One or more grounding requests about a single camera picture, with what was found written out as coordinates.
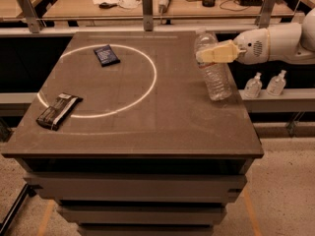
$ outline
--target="concrete floor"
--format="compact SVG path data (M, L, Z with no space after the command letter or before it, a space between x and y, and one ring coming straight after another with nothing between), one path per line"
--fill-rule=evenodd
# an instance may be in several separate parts
M247 173L248 184L214 236L312 236L315 232L315 129L308 138L261 138L265 151ZM0 221L24 186L23 169L0 156ZM53 201L27 197L7 236L79 236Z

